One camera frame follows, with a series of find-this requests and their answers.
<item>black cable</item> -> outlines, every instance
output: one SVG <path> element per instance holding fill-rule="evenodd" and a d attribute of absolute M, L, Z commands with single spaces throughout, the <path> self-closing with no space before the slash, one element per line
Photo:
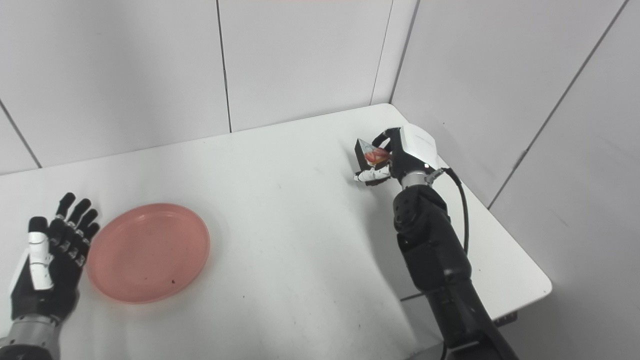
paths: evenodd
<path fill-rule="evenodd" d="M 462 181 L 452 168 L 445 168 L 444 172 L 449 175 L 449 177 L 453 180 L 454 183 L 458 186 L 458 190 L 460 191 L 460 198 L 462 199 L 462 213 L 465 219 L 465 239 L 463 242 L 463 248 L 465 249 L 465 254 L 469 252 L 469 209 L 467 208 L 467 197 L 465 196 L 465 189 L 462 188 Z"/>
<path fill-rule="evenodd" d="M 447 357 L 447 344 L 442 343 L 442 355 L 440 355 L 440 360 L 444 360 Z"/>

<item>silver metal joint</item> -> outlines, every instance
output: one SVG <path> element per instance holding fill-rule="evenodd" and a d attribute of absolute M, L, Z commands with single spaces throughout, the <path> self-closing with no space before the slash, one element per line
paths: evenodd
<path fill-rule="evenodd" d="M 409 174 L 406 174 L 402 181 L 400 181 L 400 185 L 402 185 L 402 189 L 406 189 L 409 186 L 413 185 L 427 185 L 432 186 L 433 181 L 438 178 L 438 176 L 442 175 L 444 172 L 443 168 L 439 168 L 438 170 L 427 174 L 424 171 L 413 171 Z"/>
<path fill-rule="evenodd" d="M 60 360 L 60 326 L 54 318 L 38 314 L 16 318 L 0 348 L 10 345 L 31 345 L 46 349 L 52 359 Z"/>

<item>white table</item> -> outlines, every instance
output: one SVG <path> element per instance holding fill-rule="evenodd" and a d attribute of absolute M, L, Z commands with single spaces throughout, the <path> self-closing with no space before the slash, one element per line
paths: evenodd
<path fill-rule="evenodd" d="M 0 288 L 9 287 L 33 215 L 51 216 L 67 191 L 90 198 L 104 225 L 135 206 L 196 211 L 211 255 L 182 293 L 123 305 L 86 277 L 61 335 L 72 359 L 404 359 L 438 341 L 397 249 L 397 181 L 352 181 L 356 138 L 406 120 L 375 105 L 0 177 Z M 456 187 L 436 189 L 461 231 Z M 473 280 L 493 317 L 544 297 L 544 273 L 467 193 Z M 0 303 L 0 334 L 10 327 Z"/>

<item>wall seam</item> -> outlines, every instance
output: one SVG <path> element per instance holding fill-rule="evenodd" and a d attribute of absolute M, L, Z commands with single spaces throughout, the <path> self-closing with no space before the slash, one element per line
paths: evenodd
<path fill-rule="evenodd" d="M 627 5 L 628 2 L 629 2 L 629 0 L 624 0 L 624 2 L 620 6 L 620 8 L 616 12 L 616 14 L 613 16 L 613 18 L 609 22 L 609 25 L 607 25 L 607 27 L 604 29 L 604 32 L 602 33 L 602 35 L 600 35 L 600 38 L 598 39 L 596 44 L 593 46 L 593 48 L 591 49 L 591 51 L 589 52 L 587 57 L 584 59 L 584 61 L 582 62 L 582 65 L 578 68 L 578 71 L 575 73 L 575 75 L 573 76 L 572 80 L 569 82 L 569 85 L 566 87 L 566 89 L 564 90 L 564 92 L 562 93 L 562 95 L 560 96 L 558 101 L 556 102 L 556 105 L 551 109 L 551 112 L 549 113 L 549 115 L 547 116 L 545 121 L 542 123 L 542 126 L 540 126 L 540 128 L 538 129 L 538 132 L 535 134 L 535 136 L 533 137 L 533 139 L 529 143 L 529 146 L 527 146 L 527 148 L 524 150 L 522 155 L 519 157 L 518 161 L 516 162 L 514 167 L 511 169 L 511 172 L 509 173 L 509 175 L 507 176 L 505 181 L 502 183 L 502 186 L 500 186 L 500 188 L 498 189 L 498 192 L 495 194 L 495 196 L 493 197 L 493 199 L 489 203 L 489 206 L 486 207 L 487 209 L 491 209 L 491 207 L 493 206 L 495 201 L 498 199 L 498 197 L 500 196 L 500 194 L 504 190 L 504 187 L 507 185 L 507 183 L 509 183 L 509 181 L 511 180 L 511 177 L 513 177 L 513 174 L 516 172 L 518 167 L 520 167 L 520 164 L 522 164 L 522 160 L 524 160 L 524 158 L 529 154 L 529 150 L 531 150 L 531 147 L 533 146 L 533 144 L 536 142 L 536 140 L 538 140 L 538 137 L 540 136 L 540 134 L 542 133 L 544 128 L 549 123 L 549 120 L 551 120 L 551 118 L 554 116 L 554 114 L 556 113 L 556 110 L 558 109 L 558 107 L 560 107 L 560 104 L 562 103 L 562 101 L 566 97 L 566 94 L 568 94 L 568 92 L 573 87 L 573 84 L 580 77 L 580 74 L 582 74 L 582 71 L 584 70 L 586 65 L 589 63 L 589 61 L 591 60 L 591 57 L 593 57 L 593 54 L 595 54 L 595 52 L 600 47 L 600 44 L 602 43 L 604 38 L 609 33 L 609 30 L 611 30 L 611 28 L 613 27 L 613 24 L 615 24 L 616 20 L 618 20 L 618 17 L 622 13 L 622 11 L 625 9 L 625 6 Z"/>
<path fill-rule="evenodd" d="M 380 57 L 378 58 L 378 68 L 376 69 L 376 77 L 373 79 L 373 89 L 371 89 L 371 98 L 369 105 L 373 103 L 373 94 L 376 93 L 376 83 L 378 82 L 378 74 L 380 73 L 380 63 L 382 62 L 382 54 L 385 52 L 385 43 L 387 42 L 387 32 L 389 31 L 389 22 L 391 21 L 391 12 L 394 11 L 394 1 L 391 0 L 389 7 L 389 16 L 387 17 L 387 27 L 385 28 L 385 36 L 382 38 L 382 49 L 380 49 Z"/>
<path fill-rule="evenodd" d="M 4 106 L 4 103 L 2 102 L 2 99 L 0 99 L 0 108 L 2 108 L 2 111 L 4 112 L 4 115 L 6 115 L 6 118 L 9 120 L 9 123 L 13 127 L 13 130 L 15 131 L 16 135 L 18 135 L 18 137 L 20 138 L 20 141 L 22 141 L 22 144 L 24 145 L 24 147 L 29 152 L 29 155 L 31 155 L 31 159 L 33 159 L 33 162 L 36 163 L 36 166 L 38 168 L 42 168 L 42 165 L 40 164 L 40 161 L 38 161 L 38 158 L 36 157 L 36 154 L 33 152 L 31 147 L 29 146 L 29 143 L 27 143 L 27 140 L 22 135 L 22 132 L 18 128 L 18 125 L 16 125 L 15 121 L 13 121 L 13 118 L 11 117 L 11 114 L 9 114 L 9 110 L 7 110 L 6 106 Z"/>
<path fill-rule="evenodd" d="M 409 32 L 406 34 L 406 40 L 404 41 L 404 48 L 402 50 L 402 56 L 400 56 L 400 65 L 398 65 L 398 70 L 396 72 L 396 80 L 394 81 L 393 90 L 391 90 L 391 98 L 389 99 L 389 103 L 392 104 L 394 100 L 394 95 L 396 94 L 396 87 L 398 85 L 398 79 L 400 78 L 400 72 L 402 71 L 402 65 L 404 64 L 404 56 L 406 55 L 406 49 L 409 46 L 409 39 L 411 39 L 411 33 L 413 32 L 413 24 L 415 23 L 415 17 L 418 14 L 418 8 L 420 7 L 420 0 L 415 2 L 415 9 L 413 9 L 413 16 L 411 17 L 411 23 L 409 24 Z"/>
<path fill-rule="evenodd" d="M 231 110 L 229 108 L 229 86 L 227 83 L 227 64 L 225 63 L 225 46 L 222 43 L 222 21 L 220 21 L 220 0 L 216 0 L 216 12 L 218 13 L 218 34 L 220 35 L 220 53 L 222 55 L 222 74 L 225 79 L 225 97 L 227 98 L 227 120 L 229 122 L 229 133 L 233 133 L 231 128 Z"/>

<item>red object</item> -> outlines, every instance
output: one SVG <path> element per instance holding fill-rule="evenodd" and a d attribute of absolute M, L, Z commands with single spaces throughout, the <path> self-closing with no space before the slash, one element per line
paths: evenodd
<path fill-rule="evenodd" d="M 389 159 L 389 157 L 390 154 L 380 147 L 375 148 L 373 151 L 365 152 L 364 154 L 364 158 L 373 165 L 381 163 L 382 161 Z"/>
<path fill-rule="evenodd" d="M 150 204 L 120 215 L 96 236 L 87 274 L 107 297 L 144 304 L 184 289 L 208 256 L 209 232 L 196 213 L 174 204 Z"/>

